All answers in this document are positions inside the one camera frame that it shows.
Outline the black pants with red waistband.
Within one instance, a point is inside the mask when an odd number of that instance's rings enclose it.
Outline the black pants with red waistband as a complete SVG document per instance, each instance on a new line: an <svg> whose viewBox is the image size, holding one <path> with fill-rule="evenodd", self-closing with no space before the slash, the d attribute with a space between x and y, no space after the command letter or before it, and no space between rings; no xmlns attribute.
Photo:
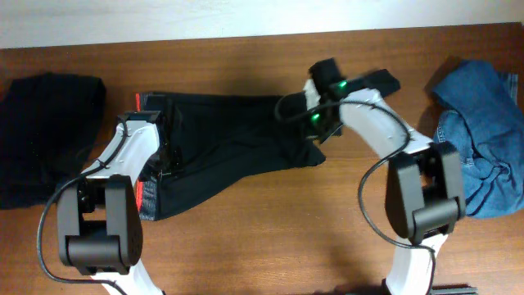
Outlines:
<svg viewBox="0 0 524 295"><path fill-rule="evenodd" d="M289 125L274 112L295 116L306 110L304 93L286 98L187 93L140 93L141 111L178 108L181 127L171 141L182 163L171 175L139 178L136 201L143 220L163 220L210 199L247 176L322 164L326 157L305 138L305 121Z"/></svg>

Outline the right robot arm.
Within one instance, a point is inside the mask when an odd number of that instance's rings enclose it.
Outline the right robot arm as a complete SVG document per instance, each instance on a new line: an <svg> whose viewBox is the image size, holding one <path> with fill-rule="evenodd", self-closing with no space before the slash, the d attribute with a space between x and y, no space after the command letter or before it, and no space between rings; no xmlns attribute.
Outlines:
<svg viewBox="0 0 524 295"><path fill-rule="evenodd" d="M396 236L387 236L363 213L372 230L395 246L381 292L460 294L459 288L433 286L438 252L466 215L457 148L419 133L387 105L385 98L400 90L400 82L386 69L347 79L330 58L313 64L309 75L304 91L319 140L324 142L345 126L379 158L359 182L361 207L369 176L387 167L385 212Z"/></svg>

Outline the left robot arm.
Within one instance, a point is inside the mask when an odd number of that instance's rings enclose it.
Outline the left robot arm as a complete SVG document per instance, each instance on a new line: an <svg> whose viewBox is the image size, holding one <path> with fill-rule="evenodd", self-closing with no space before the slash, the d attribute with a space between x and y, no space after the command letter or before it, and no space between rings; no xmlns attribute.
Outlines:
<svg viewBox="0 0 524 295"><path fill-rule="evenodd" d="M143 235L134 186L174 168L171 111L118 116L102 154L57 199L58 255L110 294L160 294L141 261Z"/></svg>

